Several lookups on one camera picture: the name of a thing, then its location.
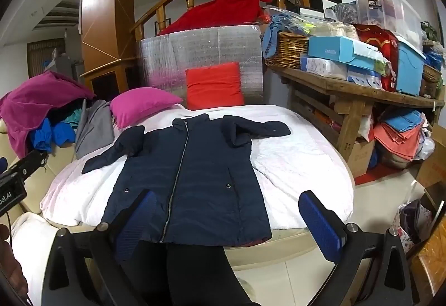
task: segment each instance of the red pillow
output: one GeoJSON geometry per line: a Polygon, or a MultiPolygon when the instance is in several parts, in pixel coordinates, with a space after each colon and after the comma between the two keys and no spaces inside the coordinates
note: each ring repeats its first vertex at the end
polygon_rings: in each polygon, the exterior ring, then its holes
{"type": "Polygon", "coordinates": [[[237,62],[186,69],[186,82],[189,110],[244,105],[237,62]]]}

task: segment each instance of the magenta blanket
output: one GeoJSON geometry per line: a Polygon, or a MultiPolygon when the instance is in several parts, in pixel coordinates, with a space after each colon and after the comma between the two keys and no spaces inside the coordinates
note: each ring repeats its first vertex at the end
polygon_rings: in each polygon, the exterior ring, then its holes
{"type": "Polygon", "coordinates": [[[75,99],[93,99],[88,88],[61,74],[47,71],[23,82],[0,99],[0,118],[8,127],[11,147],[19,158],[28,153],[26,137],[37,129],[48,111],[75,99]]]}

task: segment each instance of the red box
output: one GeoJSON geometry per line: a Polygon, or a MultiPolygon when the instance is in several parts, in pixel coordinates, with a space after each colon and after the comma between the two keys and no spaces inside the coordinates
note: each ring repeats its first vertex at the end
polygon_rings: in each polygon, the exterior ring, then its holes
{"type": "Polygon", "coordinates": [[[362,42],[377,47],[383,56],[392,64],[395,75],[381,76],[383,89],[389,92],[396,90],[398,77],[398,40],[393,33],[377,25],[355,24],[356,31],[362,42]]]}

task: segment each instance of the stack of folded clothes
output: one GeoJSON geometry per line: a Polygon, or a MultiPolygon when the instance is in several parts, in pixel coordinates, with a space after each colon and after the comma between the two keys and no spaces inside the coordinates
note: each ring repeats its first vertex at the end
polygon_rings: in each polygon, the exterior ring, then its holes
{"type": "Polygon", "coordinates": [[[424,115],[411,108],[386,111],[373,129],[375,138],[391,153],[412,161],[421,137],[424,115]]]}

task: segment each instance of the white blanket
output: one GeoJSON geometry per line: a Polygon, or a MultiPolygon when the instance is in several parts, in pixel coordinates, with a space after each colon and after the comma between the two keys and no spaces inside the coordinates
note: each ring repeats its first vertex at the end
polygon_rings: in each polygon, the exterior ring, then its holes
{"type": "MultiPolygon", "coordinates": [[[[353,187],[340,156],[321,133],[294,112],[270,105],[236,106],[190,111],[174,105],[141,122],[146,132],[166,128],[176,118],[208,113],[210,119],[236,115],[248,120],[286,123],[291,134],[253,140],[251,163],[265,200],[271,229],[305,227],[297,201],[312,190],[328,209],[346,221],[353,212],[353,187]]],[[[110,166],[82,175],[85,162],[105,151],[99,149],[69,164],[53,181],[41,202],[43,215],[53,222],[74,226],[100,223],[126,156],[110,166]]]]}
{"type": "Polygon", "coordinates": [[[40,306],[46,263],[57,228],[34,213],[22,214],[12,225],[13,251],[28,282],[28,296],[40,306]]]}

